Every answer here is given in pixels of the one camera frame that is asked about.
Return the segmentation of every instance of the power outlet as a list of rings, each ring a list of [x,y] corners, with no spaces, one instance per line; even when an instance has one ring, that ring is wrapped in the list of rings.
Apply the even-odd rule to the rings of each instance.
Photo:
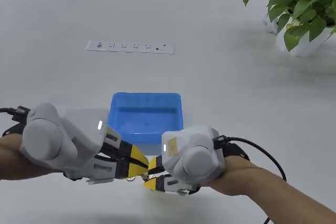
[[[108,51],[108,52],[146,52],[152,54],[173,54],[174,46],[168,44],[89,41],[86,50]]]

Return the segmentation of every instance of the white pot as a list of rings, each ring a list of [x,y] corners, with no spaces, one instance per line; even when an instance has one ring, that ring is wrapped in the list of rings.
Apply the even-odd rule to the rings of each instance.
[[[275,20],[273,20],[273,22],[271,22],[271,20],[269,19],[268,14],[265,15],[265,18],[263,19],[264,24],[265,24],[265,30],[268,33],[273,33],[273,34],[277,34],[278,32],[278,19],[276,18]]]
[[[290,55],[295,57],[307,57],[312,52],[314,52],[326,39],[329,37],[330,32],[333,28],[326,28],[323,32],[316,37],[312,42],[309,42],[309,32],[307,32],[301,39],[299,44],[294,47],[290,52],[288,52],[285,41],[284,34],[287,31],[287,25],[278,33],[277,35],[277,46],[284,52],[288,52]]]

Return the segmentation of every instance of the black cable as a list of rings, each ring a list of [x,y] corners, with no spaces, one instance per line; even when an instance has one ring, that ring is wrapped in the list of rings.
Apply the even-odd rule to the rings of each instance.
[[[0,108],[0,113],[7,113],[9,115],[14,115],[16,112],[16,109],[13,108]]]
[[[287,178],[286,178],[286,174],[284,172],[284,170],[282,169],[281,165],[278,163],[278,161],[276,161],[275,158],[272,157],[271,154],[269,154],[265,149],[263,149],[262,147],[260,147],[259,145],[249,141],[249,140],[246,140],[244,138],[240,138],[240,137],[225,137],[225,142],[230,142],[230,141],[237,141],[237,142],[242,142],[242,143],[245,143],[245,144],[248,144],[248,145],[251,145],[253,146],[254,148],[258,149],[259,151],[261,151],[262,153],[264,153],[274,164],[275,166],[279,169],[280,173],[281,173],[281,176],[283,178],[284,181],[287,181]],[[264,224],[268,224],[268,222],[270,221],[270,218],[267,217],[267,219],[265,220]]]

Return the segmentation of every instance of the blue container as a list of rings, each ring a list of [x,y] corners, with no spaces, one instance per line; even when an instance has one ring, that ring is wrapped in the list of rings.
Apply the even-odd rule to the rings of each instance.
[[[159,154],[162,133],[183,129],[181,97],[176,93],[115,93],[108,124],[144,154]]]

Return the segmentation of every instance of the led light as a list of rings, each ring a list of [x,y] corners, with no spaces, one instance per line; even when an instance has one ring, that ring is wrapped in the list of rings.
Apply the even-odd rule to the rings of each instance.
[[[98,129],[101,130],[101,126],[103,125],[103,121],[99,121],[98,123]]]

